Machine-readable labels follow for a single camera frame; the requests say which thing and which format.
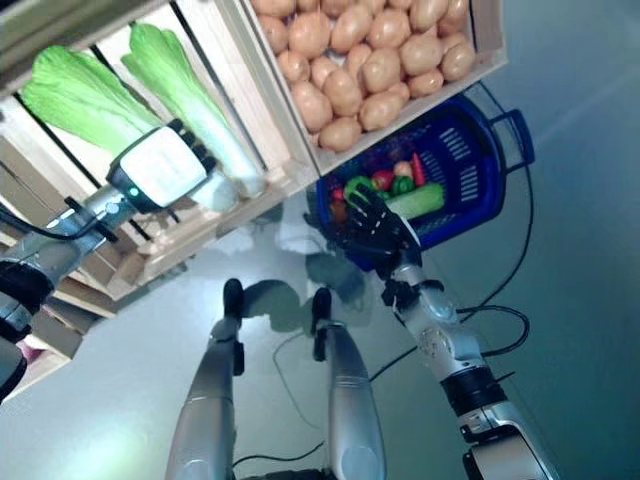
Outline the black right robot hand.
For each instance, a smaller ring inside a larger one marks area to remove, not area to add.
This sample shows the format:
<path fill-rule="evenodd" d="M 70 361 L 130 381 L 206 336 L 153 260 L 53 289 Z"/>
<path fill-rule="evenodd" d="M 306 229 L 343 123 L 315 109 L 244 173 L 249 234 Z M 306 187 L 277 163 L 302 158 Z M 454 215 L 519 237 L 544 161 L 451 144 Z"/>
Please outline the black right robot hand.
<path fill-rule="evenodd" d="M 423 265 L 415 232 L 374 190 L 358 185 L 347 199 L 347 221 L 334 231 L 339 247 L 364 258 L 383 280 L 404 264 Z"/>

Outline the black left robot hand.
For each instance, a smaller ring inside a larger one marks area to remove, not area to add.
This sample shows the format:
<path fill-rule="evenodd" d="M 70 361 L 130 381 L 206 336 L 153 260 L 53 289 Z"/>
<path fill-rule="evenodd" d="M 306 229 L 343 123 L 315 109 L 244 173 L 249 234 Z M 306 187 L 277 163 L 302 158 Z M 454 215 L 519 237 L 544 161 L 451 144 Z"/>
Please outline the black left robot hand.
<path fill-rule="evenodd" d="M 140 213 L 162 210 L 194 190 L 216 166 L 204 144 L 174 119 L 127 147 L 111 163 L 107 182 Z"/>

